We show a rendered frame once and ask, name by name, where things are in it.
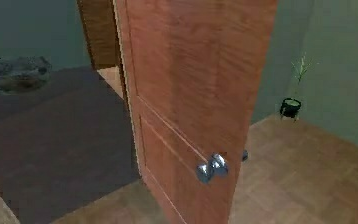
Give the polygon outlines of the house plant in black pot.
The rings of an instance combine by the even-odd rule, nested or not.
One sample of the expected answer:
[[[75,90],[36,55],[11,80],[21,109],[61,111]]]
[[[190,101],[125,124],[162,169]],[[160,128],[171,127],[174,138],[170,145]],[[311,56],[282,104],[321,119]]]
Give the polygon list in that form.
[[[291,95],[283,99],[279,113],[281,118],[287,117],[296,121],[302,108],[302,102],[299,99],[300,85],[309,67],[312,65],[312,60],[307,58],[307,53],[304,53],[300,59],[292,62],[291,65],[296,83],[293,86]]]

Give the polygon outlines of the brown wooden door frame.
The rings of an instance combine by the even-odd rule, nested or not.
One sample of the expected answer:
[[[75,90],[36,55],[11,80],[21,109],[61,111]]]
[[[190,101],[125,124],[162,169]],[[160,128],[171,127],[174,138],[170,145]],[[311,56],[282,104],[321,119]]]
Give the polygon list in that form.
[[[91,65],[95,70],[120,63],[113,0],[76,0]]]

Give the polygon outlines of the grey crumpled cloth heap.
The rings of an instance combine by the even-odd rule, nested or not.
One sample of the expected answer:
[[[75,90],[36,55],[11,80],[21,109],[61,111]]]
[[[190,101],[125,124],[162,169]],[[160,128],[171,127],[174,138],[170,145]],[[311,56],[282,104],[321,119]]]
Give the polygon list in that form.
[[[36,91],[48,84],[52,65],[43,56],[0,59],[0,94]]]

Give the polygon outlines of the reddish brown wooden door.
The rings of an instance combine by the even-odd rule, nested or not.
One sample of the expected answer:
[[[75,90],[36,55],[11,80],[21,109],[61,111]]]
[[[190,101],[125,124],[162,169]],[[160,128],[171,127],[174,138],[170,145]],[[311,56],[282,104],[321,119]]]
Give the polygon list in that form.
[[[140,175],[169,224],[228,224],[278,0],[114,0]],[[202,183],[213,154],[226,176]]]

